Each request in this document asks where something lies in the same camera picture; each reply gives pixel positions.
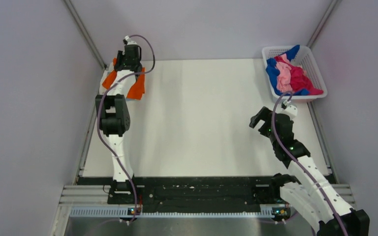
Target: metal frame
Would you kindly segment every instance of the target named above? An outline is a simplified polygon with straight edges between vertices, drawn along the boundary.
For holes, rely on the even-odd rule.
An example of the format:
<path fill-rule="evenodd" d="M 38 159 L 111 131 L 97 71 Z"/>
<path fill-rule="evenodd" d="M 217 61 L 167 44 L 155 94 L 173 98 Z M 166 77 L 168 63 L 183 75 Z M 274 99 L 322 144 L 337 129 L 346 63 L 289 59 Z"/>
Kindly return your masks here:
<path fill-rule="evenodd" d="M 89 49 L 91 50 L 94 57 L 97 59 L 99 65 L 102 68 L 106 68 L 106 64 L 103 62 L 103 59 L 97 50 L 92 38 L 90 37 L 87 29 L 85 28 L 82 20 L 80 19 L 76 9 L 74 8 L 73 4 L 70 0 L 63 0 L 67 9 L 69 10 L 73 20 L 75 21 L 80 33 L 82 34 L 83 38 L 85 39 Z M 332 12 L 336 9 L 338 4 L 341 0 L 332 0 L 329 7 L 327 8 L 326 12 L 324 13 L 321 21 L 319 22 L 315 32 L 312 34 L 307 46 L 313 47 L 316 39 L 318 38 L 319 34 L 323 30 L 328 18 L 332 15 Z M 308 103 L 308 107 L 312 116 L 312 120 L 316 129 L 316 133 L 318 136 L 319 143 L 322 148 L 322 152 L 327 163 L 329 170 L 332 170 L 332 174 L 334 176 L 334 181 L 338 178 L 336 176 L 336 172 L 333 170 L 334 166 L 332 160 L 330 158 L 329 148 L 327 143 L 325 142 L 324 132 L 322 125 L 318 121 L 317 111 L 315 109 L 315 104 L 313 102 Z M 77 175 L 75 176 L 74 183 L 77 182 L 78 178 L 82 174 L 83 167 L 86 162 L 86 157 L 91 141 L 91 134 L 93 132 L 94 124 L 95 124 L 95 109 L 93 109 L 92 116 L 90 118 L 90 123 L 87 130 L 87 135 L 84 141 L 84 146 L 81 152 L 81 157 L 79 161 Z M 348 203 L 350 203 L 353 207 L 355 207 L 354 197 L 352 195 L 351 189 L 348 184 L 333 184 L 334 189 L 341 195 L 341 197 Z M 81 216 L 81 217 L 122 217 L 126 216 L 126 210 L 128 207 L 133 207 L 133 205 L 108 205 L 108 193 L 103 191 L 102 185 L 67 185 L 64 187 L 58 210 L 56 213 L 56 217 L 53 223 L 53 228 L 51 235 L 52 236 L 64 236 L 65 230 L 67 228 L 68 218 L 70 214 L 73 212 L 72 216 Z M 193 214 L 193 213 L 142 213 L 139 217 L 271 217 L 271 214 L 268 214 L 268 208 L 263 206 L 262 212 L 242 212 L 242 213 L 222 213 L 222 214 Z"/>
<path fill-rule="evenodd" d="M 355 200 L 348 184 L 333 184 L 334 189 L 350 205 Z M 108 205 L 108 193 L 100 185 L 66 185 L 59 201 L 51 236 L 64 236 L 69 217 L 129 217 L 126 210 L 134 205 Z M 143 213 L 142 218 L 271 218 L 272 206 L 262 206 L 261 212 L 240 213 Z"/>
<path fill-rule="evenodd" d="M 102 56 L 100 55 L 94 41 L 92 40 L 88 30 L 86 29 L 85 25 L 82 22 L 82 19 L 80 18 L 79 14 L 76 11 L 76 8 L 74 7 L 71 0 L 62 0 L 64 5 L 66 6 L 66 9 L 69 11 L 70 15 L 72 16 L 75 25 L 79 29 L 80 34 L 83 36 L 83 39 L 85 40 L 87 46 L 89 47 L 90 51 L 92 52 L 93 56 L 97 60 L 98 64 L 102 68 L 106 68 L 106 63 L 103 61 Z"/>

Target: white plastic basket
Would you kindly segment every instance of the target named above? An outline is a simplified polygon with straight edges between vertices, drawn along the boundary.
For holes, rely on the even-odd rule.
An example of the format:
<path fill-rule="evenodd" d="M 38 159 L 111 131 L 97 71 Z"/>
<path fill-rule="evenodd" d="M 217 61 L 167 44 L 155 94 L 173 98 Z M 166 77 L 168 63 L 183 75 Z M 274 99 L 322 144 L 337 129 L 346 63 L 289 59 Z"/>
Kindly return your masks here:
<path fill-rule="evenodd" d="M 274 46 L 263 48 L 263 50 L 261 50 L 261 53 L 263 54 L 264 67 L 267 68 L 267 59 L 274 58 L 275 56 L 283 54 L 292 47 L 294 46 Z M 321 72 L 318 69 L 315 58 L 312 55 L 312 51 L 310 50 L 310 48 L 301 45 L 298 54 L 296 54 L 295 58 L 291 61 L 291 64 L 295 66 L 301 65 L 302 68 L 306 70 L 307 76 L 311 80 L 314 87 L 316 89 L 324 91 L 324 93 L 320 95 L 293 96 L 292 100 L 296 102 L 310 102 L 312 100 L 322 98 L 327 95 L 327 87 L 325 86 Z M 275 93 L 270 83 L 269 75 L 267 75 L 267 82 L 272 93 L 272 100 L 276 102 L 276 100 L 279 98 L 279 95 Z"/>

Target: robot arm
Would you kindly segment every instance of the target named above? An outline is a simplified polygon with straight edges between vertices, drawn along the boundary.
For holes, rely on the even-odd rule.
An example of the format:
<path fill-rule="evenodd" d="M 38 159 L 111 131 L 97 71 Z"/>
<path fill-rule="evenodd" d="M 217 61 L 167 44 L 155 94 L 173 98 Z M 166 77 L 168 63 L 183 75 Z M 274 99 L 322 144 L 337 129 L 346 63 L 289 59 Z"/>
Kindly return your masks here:
<path fill-rule="evenodd" d="M 132 177 L 133 170 L 130 166 L 129 159 L 124 153 L 124 133 L 129 130 L 130 116 L 126 105 L 126 95 L 135 81 L 138 79 L 134 74 L 142 71 L 141 65 L 141 47 L 131 40 L 128 36 L 124 39 L 124 51 L 118 51 L 117 60 L 114 65 L 116 78 L 112 82 L 111 89 L 108 91 L 103 101 L 103 108 L 100 114 L 99 127 L 105 135 L 104 140 L 109 144 L 110 148 L 116 153 L 112 155 L 114 165 L 113 189 L 118 191 L 126 190 L 128 177 L 122 171 L 117 158 L 123 164 L 126 172 Z M 106 90 L 101 86 L 101 93 Z M 102 95 L 96 96 L 96 109 L 98 109 Z"/>
<path fill-rule="evenodd" d="M 259 128 L 261 135 L 270 139 L 276 157 L 283 162 L 290 174 L 277 174 L 272 179 L 273 197 L 282 199 L 294 207 L 312 226 L 318 236 L 342 236 L 339 222 L 335 219 L 330 205 L 320 189 L 323 189 L 340 216 L 349 236 L 366 236 L 369 233 L 369 217 L 364 210 L 356 211 L 334 190 L 324 175 L 318 170 L 309 151 L 296 139 L 292 132 L 293 119 L 297 115 L 296 106 L 290 102 L 282 104 L 283 111 L 275 114 L 278 136 L 289 152 L 305 167 L 314 180 L 293 161 L 277 142 L 271 128 L 272 111 L 263 107 L 251 118 L 250 127 L 255 128 L 260 120 L 264 124 Z"/>

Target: pink cloth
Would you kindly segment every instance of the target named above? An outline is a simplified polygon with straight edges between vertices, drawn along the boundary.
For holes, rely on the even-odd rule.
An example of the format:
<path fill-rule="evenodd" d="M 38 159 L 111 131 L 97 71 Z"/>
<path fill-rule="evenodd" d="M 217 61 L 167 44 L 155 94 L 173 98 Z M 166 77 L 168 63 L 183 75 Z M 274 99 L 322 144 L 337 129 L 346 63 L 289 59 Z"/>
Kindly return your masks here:
<path fill-rule="evenodd" d="M 306 76 L 307 73 L 304 69 L 302 69 L 302 67 L 293 66 L 290 64 L 290 61 L 287 59 L 286 54 L 282 54 L 280 56 L 275 57 L 275 60 L 277 61 L 276 68 L 281 72 L 279 76 L 282 75 L 282 71 L 277 67 L 279 63 L 286 64 L 289 67 L 289 75 L 290 75 L 289 86 L 291 87 L 292 91 L 297 92 L 302 89 L 306 89 L 309 91 L 309 95 L 320 95 L 324 93 L 324 91 L 314 88 L 314 85 L 312 84 L 311 80 Z M 285 80 L 282 80 L 281 78 L 281 82 L 279 82 L 279 76 L 278 76 L 278 84 L 276 88 L 279 89 L 280 92 L 283 92 L 279 88 L 279 83 L 282 83 L 282 81 L 285 81 Z"/>
<path fill-rule="evenodd" d="M 280 71 L 276 88 L 279 89 L 280 92 L 292 91 L 292 86 L 290 86 L 291 67 L 286 63 L 277 62 L 276 68 Z"/>

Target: gray wall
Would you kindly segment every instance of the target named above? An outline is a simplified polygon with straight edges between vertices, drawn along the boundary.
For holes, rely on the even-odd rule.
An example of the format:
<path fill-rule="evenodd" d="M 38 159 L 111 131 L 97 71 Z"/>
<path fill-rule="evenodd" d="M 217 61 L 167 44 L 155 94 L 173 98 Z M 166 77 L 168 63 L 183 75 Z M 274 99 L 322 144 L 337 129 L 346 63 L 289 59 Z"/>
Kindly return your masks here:
<path fill-rule="evenodd" d="M 150 40 L 158 60 L 261 58 L 264 46 L 306 44 L 330 2 L 73 0 L 105 61 L 135 33 Z"/>
<path fill-rule="evenodd" d="M 48 235 L 101 69 L 60 0 L 0 0 L 0 235 Z"/>
<path fill-rule="evenodd" d="M 378 235 L 378 1 L 343 1 L 313 52 L 328 89 L 316 107 L 335 168 Z"/>

